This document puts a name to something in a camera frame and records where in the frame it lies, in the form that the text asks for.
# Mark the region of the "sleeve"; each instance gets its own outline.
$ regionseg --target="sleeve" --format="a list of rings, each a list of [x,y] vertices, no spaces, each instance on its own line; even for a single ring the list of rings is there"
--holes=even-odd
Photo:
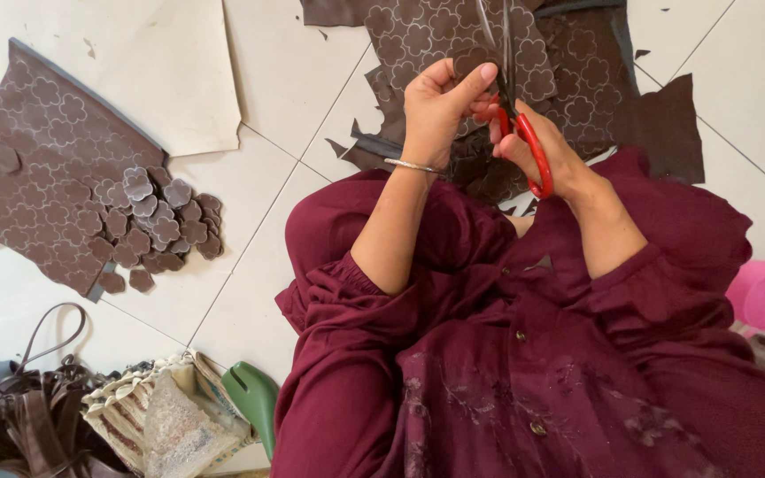
[[[718,285],[649,244],[592,281],[586,308],[728,476],[765,476],[765,373]]]
[[[307,327],[276,404],[272,476],[368,476],[394,438],[394,355],[417,323],[415,286],[388,297],[350,253],[308,277]]]

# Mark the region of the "red scissor handle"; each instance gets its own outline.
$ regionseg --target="red scissor handle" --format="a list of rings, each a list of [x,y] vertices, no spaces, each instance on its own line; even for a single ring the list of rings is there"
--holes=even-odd
[[[501,137],[509,135],[509,116],[503,108],[497,109],[497,119],[501,122]],[[533,191],[533,196],[536,196],[539,199],[544,199],[553,193],[553,176],[551,176],[551,166],[547,163],[545,150],[541,148],[541,144],[537,138],[537,132],[533,129],[530,122],[527,121],[527,117],[524,113],[520,113],[515,118],[515,124],[518,137],[523,139],[528,146],[530,146],[530,152],[533,153],[533,159],[537,162],[539,176],[542,180],[542,186],[539,187],[533,179],[527,178],[527,185],[530,187],[530,190]]]

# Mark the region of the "dress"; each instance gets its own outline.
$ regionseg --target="dress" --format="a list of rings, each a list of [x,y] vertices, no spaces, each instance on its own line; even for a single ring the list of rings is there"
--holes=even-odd
[[[595,280],[561,199],[518,239],[436,181],[391,298],[349,254],[388,173],[301,201],[272,476],[765,476],[765,374],[724,297],[751,222],[647,168],[633,148],[593,166],[649,240]]]

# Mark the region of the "green plastic object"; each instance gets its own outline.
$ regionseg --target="green plastic object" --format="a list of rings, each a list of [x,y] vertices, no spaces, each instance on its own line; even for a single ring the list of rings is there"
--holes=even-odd
[[[238,410],[259,432],[268,460],[272,460],[276,446],[274,409],[279,386],[267,374],[246,362],[234,364],[220,381]]]

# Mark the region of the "scissor blade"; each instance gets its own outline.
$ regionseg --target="scissor blade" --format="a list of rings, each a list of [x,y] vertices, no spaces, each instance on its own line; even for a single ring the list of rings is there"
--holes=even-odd
[[[477,0],[477,17],[480,19],[480,29],[483,30],[483,37],[485,37],[488,46],[493,49],[497,48],[495,38],[491,34],[491,27],[489,27],[489,19],[486,18],[486,6],[483,4],[483,0]]]
[[[509,26],[508,0],[503,0],[503,77],[506,80],[506,97],[509,100],[509,107],[515,111],[515,60],[513,34]]]

